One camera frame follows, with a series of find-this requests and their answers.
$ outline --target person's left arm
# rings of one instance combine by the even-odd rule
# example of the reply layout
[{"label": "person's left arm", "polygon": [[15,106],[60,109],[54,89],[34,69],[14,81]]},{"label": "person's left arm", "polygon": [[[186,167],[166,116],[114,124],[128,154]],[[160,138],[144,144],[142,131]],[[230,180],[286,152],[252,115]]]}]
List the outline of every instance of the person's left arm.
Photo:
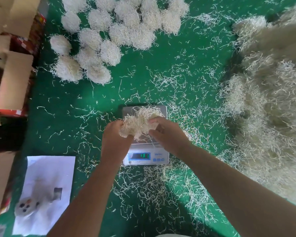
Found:
[{"label": "person's left arm", "polygon": [[98,236],[114,178],[133,141],[123,138],[123,121],[109,123],[103,133],[101,160],[87,183],[79,191],[47,237]]}]

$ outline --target person's left hand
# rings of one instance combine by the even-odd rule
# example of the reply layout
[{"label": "person's left hand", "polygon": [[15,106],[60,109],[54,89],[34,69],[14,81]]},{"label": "person's left hand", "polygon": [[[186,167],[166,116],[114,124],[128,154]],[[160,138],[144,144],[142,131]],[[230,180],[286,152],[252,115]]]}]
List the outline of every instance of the person's left hand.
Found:
[{"label": "person's left hand", "polygon": [[122,120],[110,122],[103,133],[101,163],[120,167],[123,159],[129,151],[134,137],[129,135],[127,138],[119,135],[119,130],[123,125]]}]

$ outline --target person's right arm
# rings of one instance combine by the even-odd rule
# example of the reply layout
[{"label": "person's right arm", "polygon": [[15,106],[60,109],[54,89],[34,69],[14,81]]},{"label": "person's right arm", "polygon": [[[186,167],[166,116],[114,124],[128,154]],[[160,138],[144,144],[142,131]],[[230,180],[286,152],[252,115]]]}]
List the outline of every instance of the person's right arm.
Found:
[{"label": "person's right arm", "polygon": [[242,237],[296,236],[295,205],[194,146],[177,123],[150,122],[159,125],[149,134],[192,169]]}]

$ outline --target forearm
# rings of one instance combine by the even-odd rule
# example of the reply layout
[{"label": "forearm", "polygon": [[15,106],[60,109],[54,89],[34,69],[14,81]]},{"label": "forearm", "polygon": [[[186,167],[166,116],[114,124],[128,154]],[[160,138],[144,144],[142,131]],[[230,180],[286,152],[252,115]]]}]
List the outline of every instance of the forearm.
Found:
[{"label": "forearm", "polygon": [[118,168],[100,163],[47,236],[98,236]]},{"label": "forearm", "polygon": [[198,147],[179,156],[242,237],[296,236],[296,206]]}]

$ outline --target hand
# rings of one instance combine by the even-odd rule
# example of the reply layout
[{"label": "hand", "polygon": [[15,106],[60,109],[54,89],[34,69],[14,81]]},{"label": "hand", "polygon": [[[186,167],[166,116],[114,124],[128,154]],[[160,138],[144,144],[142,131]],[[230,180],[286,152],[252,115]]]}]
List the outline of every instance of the hand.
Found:
[{"label": "hand", "polygon": [[164,117],[156,117],[149,120],[150,123],[158,123],[156,130],[150,130],[149,135],[154,137],[164,149],[178,158],[182,158],[182,152],[193,146],[180,126]]},{"label": "hand", "polygon": [[134,137],[129,135],[123,138],[119,135],[119,130],[123,125],[122,120],[110,122],[103,133],[101,148],[101,163],[113,164],[120,167],[123,159],[129,151]]}]

